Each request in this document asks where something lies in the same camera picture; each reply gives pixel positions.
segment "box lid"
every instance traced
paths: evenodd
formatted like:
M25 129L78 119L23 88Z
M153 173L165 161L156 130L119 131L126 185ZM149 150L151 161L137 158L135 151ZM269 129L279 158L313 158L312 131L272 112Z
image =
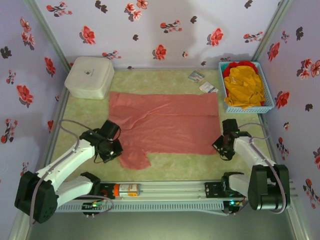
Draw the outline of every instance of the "box lid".
M68 89L99 90L111 67L107 58L80 56L74 61L64 85Z

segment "wall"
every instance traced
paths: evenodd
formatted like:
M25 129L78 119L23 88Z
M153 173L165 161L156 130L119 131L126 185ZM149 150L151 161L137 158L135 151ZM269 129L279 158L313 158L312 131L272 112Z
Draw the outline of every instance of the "wall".
M67 60L116 68L216 68L250 60L280 0L35 0Z
M259 60L277 107L266 114L313 239L320 214L320 25L318 0L295 0Z
M0 22L0 239L6 240L20 177L43 155L67 74L21 0L1 1Z

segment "small card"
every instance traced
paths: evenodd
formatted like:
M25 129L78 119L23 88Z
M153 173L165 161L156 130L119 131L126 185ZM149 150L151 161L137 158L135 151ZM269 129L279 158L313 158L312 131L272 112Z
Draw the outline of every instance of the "small card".
M207 81L204 84L202 84L199 87L199 89L206 94L213 93L213 92L217 93L219 91L215 86L213 86L211 83Z
M199 83L202 79L205 78L205 75L203 72L199 70L194 70L190 76L188 76L188 79L194 81L196 84Z

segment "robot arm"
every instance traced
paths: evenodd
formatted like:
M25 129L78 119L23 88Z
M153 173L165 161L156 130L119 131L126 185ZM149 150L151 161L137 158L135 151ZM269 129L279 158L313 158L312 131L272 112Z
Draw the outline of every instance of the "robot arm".
M282 207L283 198L273 168L285 193L286 206L290 205L289 171L285 165L277 165L263 154L252 142L251 135L240 131L235 119L222 122L223 135L212 145L226 161L235 153L240 154L251 168L250 178L243 173L225 173L222 181L227 189L234 190L248 198L254 210L277 210Z
M26 172L20 179L15 207L30 215L32 196L39 184L33 218L43 223L64 203L87 194L97 195L100 179L89 172L82 173L72 181L64 180L81 164L98 154L104 163L121 155L122 146L118 139L114 139L118 130L118 125L107 120L101 128L85 131L79 137L77 148L77 144L74 144L56 161L36 173Z

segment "plastic basket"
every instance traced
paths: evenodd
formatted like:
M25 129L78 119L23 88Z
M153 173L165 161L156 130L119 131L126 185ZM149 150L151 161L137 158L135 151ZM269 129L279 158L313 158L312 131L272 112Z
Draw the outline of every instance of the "plastic basket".
M223 107L226 113L237 113L237 114L265 114L269 110L273 109L275 107L275 103L273 101L273 98L271 96L271 93L269 91L267 81L265 78L264 73L262 72L262 68L260 63L256 61L252 61L252 63L256 66L258 69L258 74L260 75L263 85L264 85L264 105L263 106L252 106L248 107L246 109L242 109L240 106L229 106L224 99L227 97L226 87L225 87L225 81L223 77L223 71L226 69L226 67L233 63L232 61L221 61L219 62L219 82L221 87L221 93L223 97Z

